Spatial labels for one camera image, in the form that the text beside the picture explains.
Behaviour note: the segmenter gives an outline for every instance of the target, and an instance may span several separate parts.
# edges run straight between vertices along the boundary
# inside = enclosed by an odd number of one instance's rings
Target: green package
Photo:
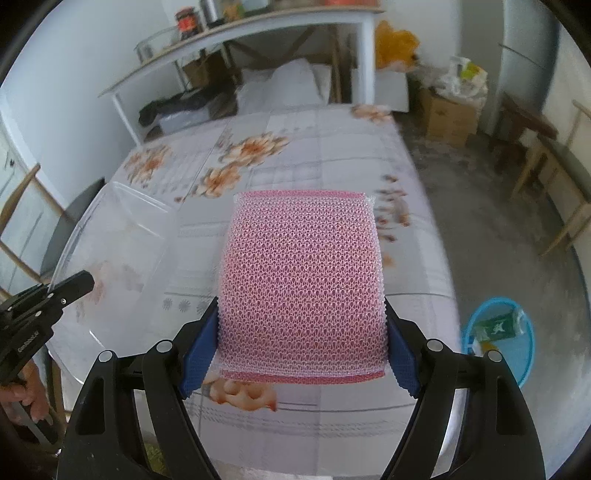
[[[513,312],[479,322],[474,325],[474,337],[479,342],[494,342],[514,338],[523,334],[521,328],[522,317],[523,310],[515,309]]]

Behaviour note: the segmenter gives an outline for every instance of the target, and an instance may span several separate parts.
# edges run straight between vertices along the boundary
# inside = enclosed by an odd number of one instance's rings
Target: pillow
[[[236,91],[239,115],[265,111],[265,84],[265,81],[244,82]]]
[[[330,86],[332,79],[332,68],[330,65],[324,63],[314,63],[310,65],[312,67],[312,73],[314,74],[314,80],[318,87],[318,92],[322,98],[323,104],[328,105],[330,100]],[[274,69],[266,70],[252,70],[242,69],[242,81],[246,85],[251,82],[264,82],[271,78]]]
[[[312,68],[306,59],[293,60],[273,72],[265,82],[267,98],[264,110],[300,105],[322,105]]]

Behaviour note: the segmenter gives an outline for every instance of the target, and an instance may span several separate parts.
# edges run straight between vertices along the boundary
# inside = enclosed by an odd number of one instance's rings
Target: orange flower print
[[[376,190],[376,192],[379,194],[380,200],[386,203],[386,205],[378,206],[376,211],[389,214],[394,221],[402,226],[410,226],[408,204],[402,198],[405,197],[407,193],[402,189],[381,189]]]
[[[390,111],[378,105],[353,105],[351,107],[351,113],[355,118],[365,118],[375,124],[394,122]]]
[[[375,218],[375,227],[378,230],[388,230],[387,226],[388,226],[388,219],[386,217],[378,215]]]
[[[389,233],[381,233],[378,232],[378,238],[380,240],[386,240],[387,242],[395,242],[397,240],[397,238],[394,235],[391,235]]]
[[[160,145],[131,155],[124,165],[125,171],[128,172],[129,183],[137,181],[143,189],[146,188],[154,172],[164,164],[164,157],[168,152],[170,152],[168,145]]]
[[[208,373],[203,380],[204,393],[218,404],[229,403],[243,411],[268,408],[277,411],[277,392],[268,383],[240,382]]]
[[[241,167],[260,165],[265,161],[265,157],[279,153],[288,143],[286,137],[274,137],[269,132],[257,137],[248,137],[231,147],[220,161],[237,163]]]
[[[203,195],[211,199],[220,198],[226,190],[232,190],[240,178],[239,165],[235,162],[223,168],[210,168],[191,195]]]
[[[390,256],[386,252],[382,252],[382,267],[391,268],[391,267],[395,267],[395,266],[396,266],[396,263],[394,262],[394,259],[392,258],[392,256]]]

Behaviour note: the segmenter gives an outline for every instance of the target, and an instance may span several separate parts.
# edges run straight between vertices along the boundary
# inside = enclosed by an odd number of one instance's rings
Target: blue gripper pad
[[[183,398],[201,387],[217,350],[217,308],[205,320],[195,343],[183,359],[183,380],[179,390]]]
[[[392,372],[400,385],[414,398],[418,398],[421,383],[418,380],[417,361],[402,334],[392,320],[388,324],[388,359]]]

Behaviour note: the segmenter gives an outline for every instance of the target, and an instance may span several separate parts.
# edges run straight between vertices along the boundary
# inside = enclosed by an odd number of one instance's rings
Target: concrete floor
[[[535,187],[509,200],[519,166],[497,175],[486,137],[454,149],[426,141],[408,116],[397,120],[443,238],[462,325],[495,296],[517,301],[533,322],[535,361],[523,392],[549,478],[591,423],[591,321],[574,249],[538,256],[561,219]]]

